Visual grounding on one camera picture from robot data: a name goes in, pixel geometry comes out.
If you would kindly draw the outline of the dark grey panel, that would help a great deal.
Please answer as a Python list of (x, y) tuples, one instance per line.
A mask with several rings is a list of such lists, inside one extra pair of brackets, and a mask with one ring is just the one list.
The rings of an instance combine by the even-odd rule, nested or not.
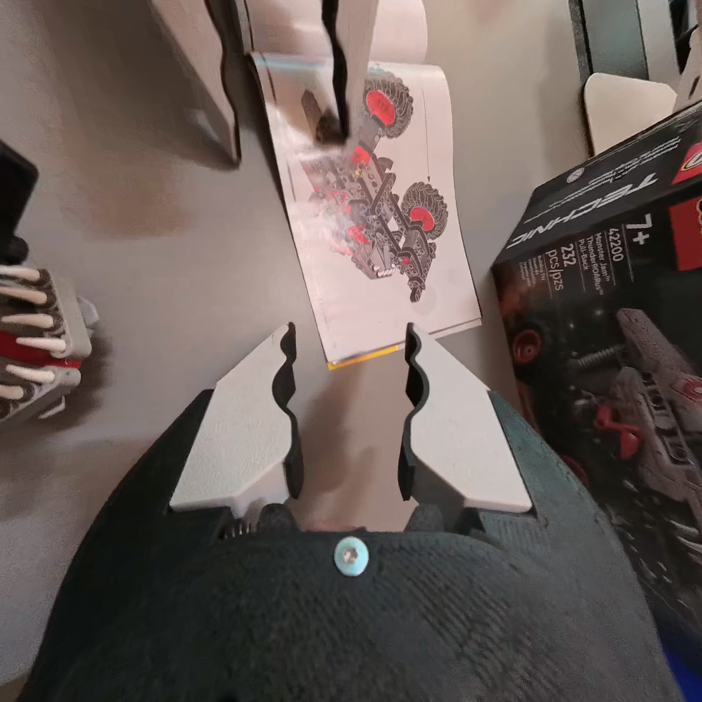
[(568, 1), (581, 83), (595, 73), (649, 78), (637, 1)]

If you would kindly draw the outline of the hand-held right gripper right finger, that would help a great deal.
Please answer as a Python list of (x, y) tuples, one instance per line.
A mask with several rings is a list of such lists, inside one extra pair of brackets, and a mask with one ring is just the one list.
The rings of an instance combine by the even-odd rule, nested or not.
[(527, 513), (532, 508), (490, 388), (429, 333), (408, 324), (404, 420), (397, 481), (404, 501)]

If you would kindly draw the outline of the toothed LEGO dinosaur model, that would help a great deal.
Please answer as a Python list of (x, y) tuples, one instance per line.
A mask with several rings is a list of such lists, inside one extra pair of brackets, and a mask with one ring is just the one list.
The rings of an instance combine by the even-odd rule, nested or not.
[(18, 225), (38, 178), (33, 163), (1, 142), (1, 428), (65, 409), (98, 322), (70, 281), (27, 261)]

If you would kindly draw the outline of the black toy set box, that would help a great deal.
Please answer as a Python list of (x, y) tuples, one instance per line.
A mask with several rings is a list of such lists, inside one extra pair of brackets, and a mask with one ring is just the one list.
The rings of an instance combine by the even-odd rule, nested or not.
[(701, 102), (533, 191), (492, 265), (522, 407), (701, 658)]

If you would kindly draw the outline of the building instruction booklet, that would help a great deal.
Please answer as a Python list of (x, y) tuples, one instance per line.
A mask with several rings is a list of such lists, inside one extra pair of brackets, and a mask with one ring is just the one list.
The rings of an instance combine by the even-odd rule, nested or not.
[(322, 145), (331, 58), (253, 54), (282, 199), (329, 369), (481, 324), (453, 177), (449, 84), (371, 63), (344, 145)]

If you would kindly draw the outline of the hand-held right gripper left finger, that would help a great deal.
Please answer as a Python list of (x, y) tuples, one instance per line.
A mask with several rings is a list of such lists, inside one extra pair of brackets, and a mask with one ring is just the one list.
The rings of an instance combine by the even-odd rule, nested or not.
[(304, 463), (295, 393), (294, 324), (283, 324), (216, 384), (171, 496), (174, 511), (259, 513), (297, 499)]

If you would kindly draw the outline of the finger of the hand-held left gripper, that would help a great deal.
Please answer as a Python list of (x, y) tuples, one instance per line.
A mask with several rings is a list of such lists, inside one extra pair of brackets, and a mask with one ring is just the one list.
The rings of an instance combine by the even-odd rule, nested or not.
[(151, 1), (151, 10), (192, 90), (185, 110), (229, 162), (240, 162), (237, 116), (223, 76), (224, 43), (211, 1)]
[(348, 138), (362, 106), (377, 1), (323, 1), (322, 25), (332, 55), (336, 107), (322, 114), (323, 138)]

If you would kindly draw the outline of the grey desk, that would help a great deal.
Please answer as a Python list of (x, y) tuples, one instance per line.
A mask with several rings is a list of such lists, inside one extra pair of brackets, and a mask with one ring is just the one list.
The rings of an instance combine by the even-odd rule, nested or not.
[[(427, 1), (449, 83), (454, 178), (482, 325), (442, 339), (520, 409), (491, 264), (533, 189), (584, 161), (568, 1)], [(258, 83), (233, 56), (241, 163), (145, 1), (2, 1), (1, 138), (34, 162), (21, 223), (39, 265), (98, 309), (83, 383), (1, 436), (1, 699), (36, 656), (67, 565), (120, 479), (203, 388), (293, 321), (305, 526), (399, 530), (401, 353), (329, 371), (277, 190)]]

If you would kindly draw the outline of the white flat device with knob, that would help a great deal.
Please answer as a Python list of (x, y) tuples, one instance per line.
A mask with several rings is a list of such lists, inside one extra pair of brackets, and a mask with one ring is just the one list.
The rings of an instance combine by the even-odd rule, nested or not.
[(666, 83), (600, 72), (590, 75), (583, 100), (593, 155), (668, 118), (677, 99), (677, 92)]

